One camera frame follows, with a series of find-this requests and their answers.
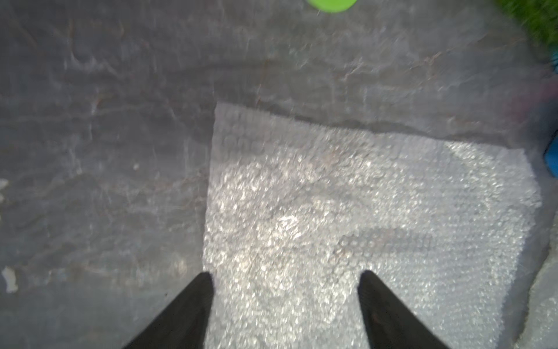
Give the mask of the green plastic wine glass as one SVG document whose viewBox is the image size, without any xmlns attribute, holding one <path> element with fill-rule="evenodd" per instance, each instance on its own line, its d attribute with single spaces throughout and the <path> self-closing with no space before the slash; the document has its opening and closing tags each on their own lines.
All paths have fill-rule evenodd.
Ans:
<svg viewBox="0 0 558 349">
<path fill-rule="evenodd" d="M 315 9 L 325 13 L 342 13 L 355 5 L 357 0 L 307 0 Z"/>
</svg>

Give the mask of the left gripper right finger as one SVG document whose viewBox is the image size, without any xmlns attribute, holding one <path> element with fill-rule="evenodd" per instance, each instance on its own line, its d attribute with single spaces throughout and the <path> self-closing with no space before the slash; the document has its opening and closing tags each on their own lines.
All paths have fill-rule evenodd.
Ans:
<svg viewBox="0 0 558 349">
<path fill-rule="evenodd" d="M 374 272 L 361 273 L 357 294 L 371 348 L 448 349 Z"/>
</svg>

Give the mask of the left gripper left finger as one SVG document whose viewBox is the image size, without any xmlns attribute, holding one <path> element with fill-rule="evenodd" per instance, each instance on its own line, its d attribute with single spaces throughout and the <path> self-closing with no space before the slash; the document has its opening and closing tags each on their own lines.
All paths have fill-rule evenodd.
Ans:
<svg viewBox="0 0 558 349">
<path fill-rule="evenodd" d="M 125 349 L 202 348 L 213 299 L 212 275 L 199 273 Z"/>
</svg>

